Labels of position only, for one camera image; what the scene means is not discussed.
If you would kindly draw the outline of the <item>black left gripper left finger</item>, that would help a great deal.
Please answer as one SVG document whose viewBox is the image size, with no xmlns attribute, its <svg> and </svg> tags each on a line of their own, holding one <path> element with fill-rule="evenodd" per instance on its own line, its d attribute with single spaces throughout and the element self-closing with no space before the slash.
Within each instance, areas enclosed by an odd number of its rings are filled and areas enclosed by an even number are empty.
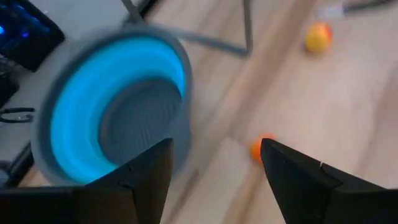
<svg viewBox="0 0 398 224">
<path fill-rule="evenodd" d="M 159 223 L 173 168 L 166 138 L 73 193 L 78 223 Z"/>
</svg>

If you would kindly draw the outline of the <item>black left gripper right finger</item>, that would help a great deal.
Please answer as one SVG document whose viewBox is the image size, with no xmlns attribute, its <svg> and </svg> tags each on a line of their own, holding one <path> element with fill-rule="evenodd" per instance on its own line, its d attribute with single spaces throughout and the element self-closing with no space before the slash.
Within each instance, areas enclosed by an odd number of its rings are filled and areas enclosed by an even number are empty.
<svg viewBox="0 0 398 224">
<path fill-rule="evenodd" d="M 261 159 L 286 223 L 384 223 L 384 188 L 263 139 Z"/>
</svg>

